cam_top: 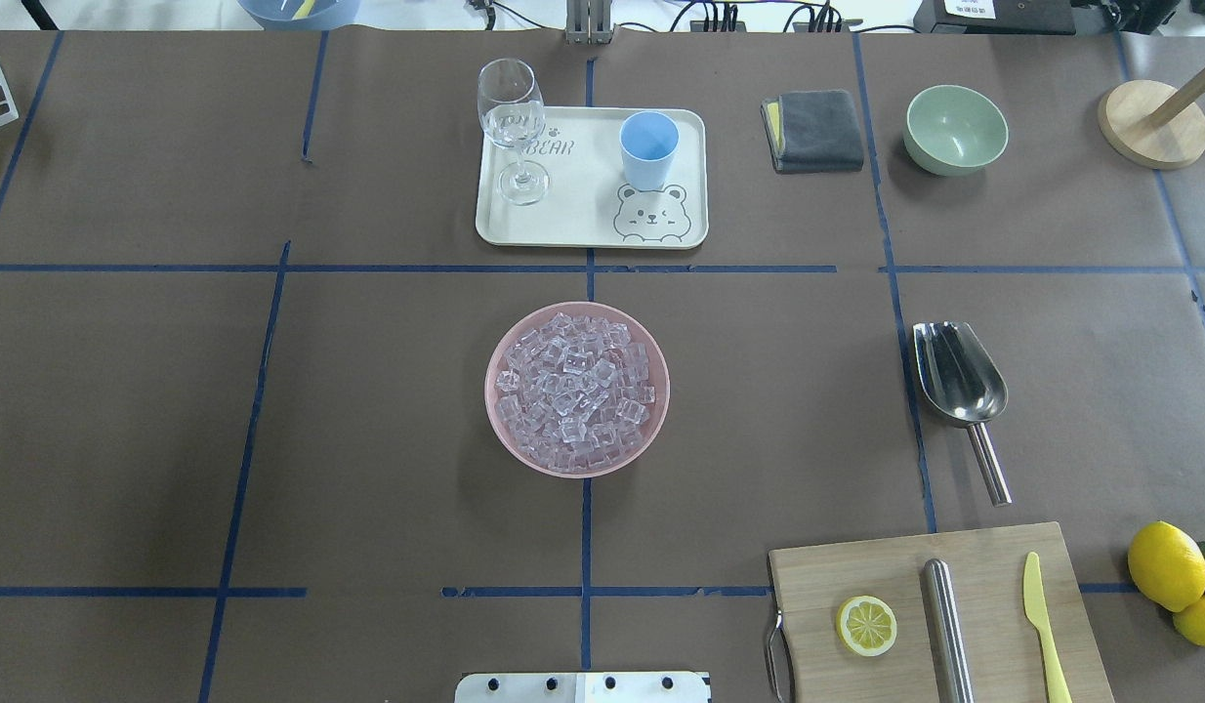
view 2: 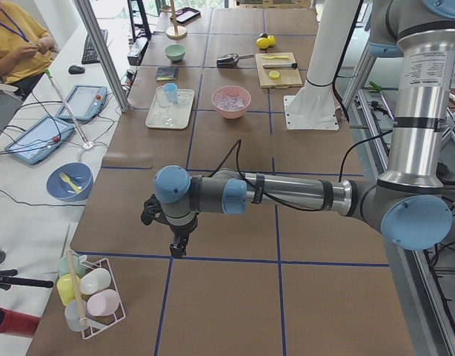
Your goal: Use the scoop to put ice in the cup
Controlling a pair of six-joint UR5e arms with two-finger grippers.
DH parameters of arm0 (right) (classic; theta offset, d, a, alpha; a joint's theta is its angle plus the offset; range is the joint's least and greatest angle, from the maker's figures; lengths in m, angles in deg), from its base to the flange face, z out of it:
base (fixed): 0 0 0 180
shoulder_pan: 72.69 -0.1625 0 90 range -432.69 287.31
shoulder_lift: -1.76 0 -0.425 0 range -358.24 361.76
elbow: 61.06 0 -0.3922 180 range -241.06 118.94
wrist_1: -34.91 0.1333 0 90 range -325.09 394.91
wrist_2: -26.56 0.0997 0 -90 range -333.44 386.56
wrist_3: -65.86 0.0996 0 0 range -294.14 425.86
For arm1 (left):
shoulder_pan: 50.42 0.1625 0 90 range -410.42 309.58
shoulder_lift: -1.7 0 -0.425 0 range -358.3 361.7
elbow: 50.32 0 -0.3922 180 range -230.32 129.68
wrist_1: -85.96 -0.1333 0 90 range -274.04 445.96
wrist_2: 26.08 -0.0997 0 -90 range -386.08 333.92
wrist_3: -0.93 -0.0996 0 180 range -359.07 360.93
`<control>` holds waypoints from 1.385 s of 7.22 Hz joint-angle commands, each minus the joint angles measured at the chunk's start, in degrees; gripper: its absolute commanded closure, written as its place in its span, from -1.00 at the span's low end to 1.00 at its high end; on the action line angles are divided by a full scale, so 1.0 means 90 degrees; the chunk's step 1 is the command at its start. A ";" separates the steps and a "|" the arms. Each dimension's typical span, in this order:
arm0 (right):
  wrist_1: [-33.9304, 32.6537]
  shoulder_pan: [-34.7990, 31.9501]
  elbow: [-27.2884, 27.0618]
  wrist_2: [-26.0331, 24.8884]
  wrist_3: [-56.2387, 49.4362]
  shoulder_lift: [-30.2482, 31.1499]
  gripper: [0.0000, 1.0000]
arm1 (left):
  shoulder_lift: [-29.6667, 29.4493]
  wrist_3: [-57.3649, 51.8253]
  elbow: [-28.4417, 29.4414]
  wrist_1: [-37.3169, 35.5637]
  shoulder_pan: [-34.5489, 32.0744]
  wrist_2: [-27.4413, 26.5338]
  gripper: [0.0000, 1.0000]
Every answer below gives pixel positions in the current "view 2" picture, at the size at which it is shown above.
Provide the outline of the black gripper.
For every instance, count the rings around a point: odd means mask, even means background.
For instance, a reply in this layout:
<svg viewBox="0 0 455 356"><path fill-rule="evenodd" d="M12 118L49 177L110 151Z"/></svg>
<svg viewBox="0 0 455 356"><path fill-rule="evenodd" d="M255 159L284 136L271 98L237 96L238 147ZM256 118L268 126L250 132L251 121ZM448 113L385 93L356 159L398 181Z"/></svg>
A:
<svg viewBox="0 0 455 356"><path fill-rule="evenodd" d="M190 234L197 227L197 213L190 210L187 198L181 198L175 202L160 202L155 194L152 194L144 202L141 221L145 225L158 222L168 225L174 233L173 242L170 244L172 257L182 259L186 254Z"/></svg>

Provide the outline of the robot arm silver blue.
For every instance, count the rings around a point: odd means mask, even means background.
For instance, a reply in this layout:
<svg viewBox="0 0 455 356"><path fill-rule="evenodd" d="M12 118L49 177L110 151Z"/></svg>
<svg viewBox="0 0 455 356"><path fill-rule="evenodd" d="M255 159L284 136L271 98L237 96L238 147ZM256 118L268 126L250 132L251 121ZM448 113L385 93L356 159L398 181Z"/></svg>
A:
<svg viewBox="0 0 455 356"><path fill-rule="evenodd" d="M378 231L406 250L446 238L453 214L436 176L455 66L455 1L375 1L369 48L375 57L401 57L391 148L376 182L299 179L218 167L192 177L169 165L154 177L144 204L145 225L159 222L183 257L202 212L241 214L248 203L272 202L300 211L336 211Z"/></svg>

